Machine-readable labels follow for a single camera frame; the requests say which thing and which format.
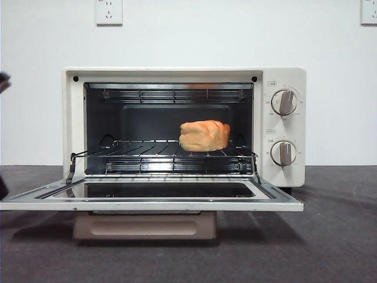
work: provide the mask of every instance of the bread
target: bread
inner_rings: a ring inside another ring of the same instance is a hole
[[[212,152],[227,147],[230,126],[220,121],[207,120],[181,125],[179,142],[188,152]]]

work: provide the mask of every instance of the oven foot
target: oven foot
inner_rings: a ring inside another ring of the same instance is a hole
[[[292,187],[280,187],[279,189],[282,190],[283,192],[287,193],[290,196],[292,195]]]
[[[216,239],[216,211],[199,214],[93,215],[78,212],[75,239]]]

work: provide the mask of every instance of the wall outlet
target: wall outlet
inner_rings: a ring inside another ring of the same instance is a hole
[[[377,0],[361,0],[361,24],[377,25]]]
[[[123,0],[95,0],[95,22],[97,25],[122,25]]]

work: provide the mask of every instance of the printed label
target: printed label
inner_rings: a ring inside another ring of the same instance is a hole
[[[267,134],[276,134],[276,129],[266,129]]]

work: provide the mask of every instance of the oven door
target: oven door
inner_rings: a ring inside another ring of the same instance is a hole
[[[2,200],[0,210],[302,211],[303,203],[250,176],[113,176],[55,182]]]

